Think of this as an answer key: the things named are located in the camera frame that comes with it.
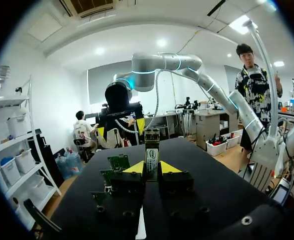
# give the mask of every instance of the water bottle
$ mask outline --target water bottle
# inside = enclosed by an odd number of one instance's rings
[[[70,170],[69,165],[67,164],[67,160],[64,156],[61,156],[58,153],[58,157],[55,159],[56,164],[61,172],[63,179],[68,179],[72,176],[72,172]]]
[[[69,148],[66,147],[66,151],[65,151],[65,153],[63,154],[63,156],[66,157],[66,156],[68,156],[68,155],[69,155]]]
[[[67,162],[69,165],[69,169],[71,170],[72,174],[79,175],[82,170],[82,164],[79,154],[73,153],[72,150],[69,150],[69,154],[67,155]]]

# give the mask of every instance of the ceiling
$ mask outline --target ceiling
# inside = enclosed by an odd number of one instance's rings
[[[219,1],[122,0],[115,10],[75,19],[66,16],[58,0],[46,0],[25,17],[15,38],[67,68],[83,71],[130,60],[137,51],[175,53],[195,31],[206,27],[207,30],[200,31],[181,53],[240,68],[235,54],[238,43],[251,45],[259,57],[251,35],[241,35],[228,26],[246,14],[258,25],[271,62],[285,62],[285,66],[277,70],[294,72],[294,39],[278,13],[270,11],[269,4],[258,3],[262,0],[228,0],[207,16]],[[167,45],[159,48],[158,39],[166,40]],[[97,48],[105,48],[105,53],[96,55]],[[232,53],[232,57],[227,57],[228,53]]]

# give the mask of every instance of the air conditioner vent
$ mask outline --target air conditioner vent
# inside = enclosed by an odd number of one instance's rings
[[[114,9],[116,0],[60,0],[68,15],[84,18]]]

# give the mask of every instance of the yellow triangular marker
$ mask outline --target yellow triangular marker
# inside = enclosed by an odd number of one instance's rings
[[[103,133],[104,133],[105,128],[102,126],[102,127],[99,127],[97,130],[100,133],[102,139],[104,139],[106,141],[106,139],[103,137]]]
[[[160,164],[161,164],[162,174],[167,174],[168,172],[173,172],[173,173],[180,173],[180,172],[182,172],[179,169],[176,169],[175,167],[167,164],[164,161],[160,161]]]
[[[136,172],[138,174],[142,174],[142,171],[143,171],[143,163],[145,161],[141,161],[139,163],[137,163],[136,165],[134,166],[131,166],[130,168],[127,168],[126,170],[124,170],[123,172],[124,173],[131,173],[131,172]]]
[[[139,118],[137,119],[139,134],[142,135],[142,131],[145,128],[145,118]]]

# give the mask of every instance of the black shorts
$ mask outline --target black shorts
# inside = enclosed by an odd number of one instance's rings
[[[262,121],[261,123],[266,128],[269,122]],[[250,137],[249,137],[247,131],[245,129],[243,129],[240,146],[243,147],[245,150],[252,151],[252,144],[251,144],[251,142],[253,142],[253,140],[252,141],[250,140]]]

